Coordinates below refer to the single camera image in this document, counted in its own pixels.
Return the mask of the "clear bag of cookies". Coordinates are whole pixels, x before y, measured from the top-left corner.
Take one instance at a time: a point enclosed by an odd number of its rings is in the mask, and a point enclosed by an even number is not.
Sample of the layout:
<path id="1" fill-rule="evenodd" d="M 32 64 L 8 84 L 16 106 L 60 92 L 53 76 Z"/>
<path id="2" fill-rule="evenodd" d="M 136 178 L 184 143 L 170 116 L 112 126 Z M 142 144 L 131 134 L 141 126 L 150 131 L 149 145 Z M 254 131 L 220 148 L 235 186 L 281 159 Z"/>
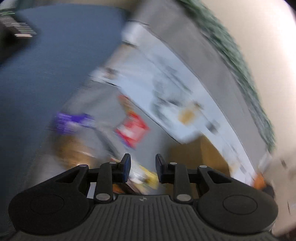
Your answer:
<path id="1" fill-rule="evenodd" d="M 98 168 L 101 158 L 95 144 L 96 142 L 87 140 L 84 136 L 59 135 L 54 143 L 55 155 L 67 169 L 79 165 Z"/>

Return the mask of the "yellow snack bar wrapper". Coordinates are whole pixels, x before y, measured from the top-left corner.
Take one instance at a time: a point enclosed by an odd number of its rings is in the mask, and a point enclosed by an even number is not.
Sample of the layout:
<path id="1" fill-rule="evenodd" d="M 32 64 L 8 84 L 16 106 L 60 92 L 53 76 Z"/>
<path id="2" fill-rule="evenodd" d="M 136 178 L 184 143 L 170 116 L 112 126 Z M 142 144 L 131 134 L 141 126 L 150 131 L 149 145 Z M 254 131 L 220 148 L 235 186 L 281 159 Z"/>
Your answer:
<path id="1" fill-rule="evenodd" d="M 141 165 L 134 165 L 131 168 L 129 179 L 133 184 L 147 185 L 149 188 L 156 190 L 159 186 L 158 176 Z"/>

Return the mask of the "brown cardboard box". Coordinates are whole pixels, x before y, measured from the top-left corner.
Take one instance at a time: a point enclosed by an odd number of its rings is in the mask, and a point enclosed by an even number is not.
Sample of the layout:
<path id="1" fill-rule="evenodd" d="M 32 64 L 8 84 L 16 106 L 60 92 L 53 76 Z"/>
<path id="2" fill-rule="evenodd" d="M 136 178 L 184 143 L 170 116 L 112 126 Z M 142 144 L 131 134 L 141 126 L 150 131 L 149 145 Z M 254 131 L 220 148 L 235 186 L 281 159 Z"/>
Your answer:
<path id="1" fill-rule="evenodd" d="M 209 190 L 203 179 L 200 181 L 196 180 L 196 173 L 199 166 L 207 166 L 214 170 L 214 172 L 208 173 L 214 183 L 224 184 L 230 182 L 230 171 L 227 162 L 204 135 L 187 144 L 173 145 L 169 149 L 168 162 L 177 162 L 186 166 L 193 200 L 199 198 L 196 184 L 200 184 L 204 191 Z M 172 194 L 173 197 L 173 187 L 171 188 L 169 185 L 166 185 L 166 192 Z"/>

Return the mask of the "red flat snack packet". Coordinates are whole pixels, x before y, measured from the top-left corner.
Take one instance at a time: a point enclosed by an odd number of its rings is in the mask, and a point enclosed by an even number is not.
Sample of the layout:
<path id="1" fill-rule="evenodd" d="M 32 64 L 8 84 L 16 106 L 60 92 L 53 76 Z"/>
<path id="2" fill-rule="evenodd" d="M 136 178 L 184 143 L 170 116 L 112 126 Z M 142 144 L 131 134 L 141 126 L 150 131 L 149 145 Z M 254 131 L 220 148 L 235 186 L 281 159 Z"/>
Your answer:
<path id="1" fill-rule="evenodd" d="M 115 133 L 128 147 L 133 149 L 142 141 L 148 131 L 149 126 L 140 115 L 133 111 L 129 112 L 123 122 L 115 128 Z"/>

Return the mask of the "purple snack packet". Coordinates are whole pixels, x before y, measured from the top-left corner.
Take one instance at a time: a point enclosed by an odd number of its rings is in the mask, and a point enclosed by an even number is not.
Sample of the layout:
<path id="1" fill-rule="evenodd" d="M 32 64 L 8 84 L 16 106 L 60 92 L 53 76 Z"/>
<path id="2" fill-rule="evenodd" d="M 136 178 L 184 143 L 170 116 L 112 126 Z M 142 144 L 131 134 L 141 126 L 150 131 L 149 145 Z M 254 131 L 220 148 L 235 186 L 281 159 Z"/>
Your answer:
<path id="1" fill-rule="evenodd" d="M 81 128 L 93 128 L 95 120 L 88 114 L 71 115 L 66 113 L 57 113 L 54 126 L 60 135 L 71 135 Z"/>

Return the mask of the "small brown orange candy bar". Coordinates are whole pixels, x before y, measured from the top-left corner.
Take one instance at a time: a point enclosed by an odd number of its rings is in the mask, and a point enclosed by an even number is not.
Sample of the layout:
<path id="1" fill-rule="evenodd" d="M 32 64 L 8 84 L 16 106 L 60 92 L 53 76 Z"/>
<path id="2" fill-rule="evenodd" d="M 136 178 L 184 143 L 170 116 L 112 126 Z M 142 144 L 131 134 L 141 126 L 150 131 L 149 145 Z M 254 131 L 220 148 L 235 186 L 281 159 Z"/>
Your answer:
<path id="1" fill-rule="evenodd" d="M 126 113 L 133 112 L 133 103 L 126 95 L 119 95 L 118 100 Z"/>

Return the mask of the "orange cushion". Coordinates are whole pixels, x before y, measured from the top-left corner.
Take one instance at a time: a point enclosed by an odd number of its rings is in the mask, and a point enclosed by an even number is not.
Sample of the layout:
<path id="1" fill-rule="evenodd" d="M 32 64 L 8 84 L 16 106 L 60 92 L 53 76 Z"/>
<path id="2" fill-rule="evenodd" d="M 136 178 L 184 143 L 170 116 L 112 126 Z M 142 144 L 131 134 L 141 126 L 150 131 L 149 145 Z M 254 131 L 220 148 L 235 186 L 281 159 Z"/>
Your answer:
<path id="1" fill-rule="evenodd" d="M 264 180 L 264 177 L 261 173 L 258 173 L 252 183 L 252 187 L 257 190 L 262 190 L 266 187 L 266 182 Z"/>

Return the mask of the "grey deer print sofa cover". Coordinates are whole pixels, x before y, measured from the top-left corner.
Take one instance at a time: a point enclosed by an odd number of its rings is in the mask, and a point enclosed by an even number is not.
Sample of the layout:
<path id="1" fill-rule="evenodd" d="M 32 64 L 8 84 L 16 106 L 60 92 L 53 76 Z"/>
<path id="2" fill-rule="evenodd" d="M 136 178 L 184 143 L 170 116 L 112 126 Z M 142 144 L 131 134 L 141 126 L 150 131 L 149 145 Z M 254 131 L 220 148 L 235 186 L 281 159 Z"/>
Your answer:
<path id="1" fill-rule="evenodd" d="M 119 95 L 131 100 L 133 112 L 149 126 L 135 149 L 115 133 L 128 115 Z M 230 177 L 252 186 L 269 156 L 232 72 L 176 1 L 140 3 L 123 29 L 121 45 L 91 73 L 62 113 L 85 113 L 95 120 L 93 128 L 72 135 L 96 142 L 101 164 L 130 153 L 132 167 L 156 173 L 156 154 L 168 161 L 173 145 L 204 135 L 227 162 Z M 50 134 L 42 180 L 69 170 L 55 155 L 59 135 Z M 114 185 L 114 191 L 159 194 L 166 192 L 166 185 L 154 190 L 133 184 L 129 177 L 127 184 Z"/>

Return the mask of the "blue denim cushion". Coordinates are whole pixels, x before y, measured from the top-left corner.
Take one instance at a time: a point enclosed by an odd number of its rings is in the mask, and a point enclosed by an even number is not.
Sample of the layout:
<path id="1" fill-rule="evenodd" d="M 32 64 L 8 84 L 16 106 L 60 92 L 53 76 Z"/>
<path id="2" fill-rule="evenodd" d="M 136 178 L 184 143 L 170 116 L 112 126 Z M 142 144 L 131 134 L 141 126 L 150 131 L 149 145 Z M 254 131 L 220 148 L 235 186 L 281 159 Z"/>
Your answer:
<path id="1" fill-rule="evenodd" d="M 1 236 L 13 232 L 11 199 L 22 191 L 54 115 L 121 42 L 127 11 L 58 4 L 18 16 L 37 33 L 1 66 Z"/>

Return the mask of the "green white checkered cloth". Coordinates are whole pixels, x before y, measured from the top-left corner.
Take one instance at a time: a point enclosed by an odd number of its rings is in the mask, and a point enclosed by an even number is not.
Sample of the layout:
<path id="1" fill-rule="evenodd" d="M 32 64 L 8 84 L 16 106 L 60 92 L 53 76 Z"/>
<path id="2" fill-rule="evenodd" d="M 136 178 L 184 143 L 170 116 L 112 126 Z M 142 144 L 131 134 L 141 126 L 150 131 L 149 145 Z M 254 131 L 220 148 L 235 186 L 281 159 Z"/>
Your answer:
<path id="1" fill-rule="evenodd" d="M 248 64 L 234 38 L 202 1 L 179 1 L 179 4 L 183 6 L 191 20 L 200 28 L 202 35 L 221 55 L 232 72 L 259 134 L 266 143 L 268 151 L 272 153 L 275 148 L 273 125 L 261 106 Z"/>

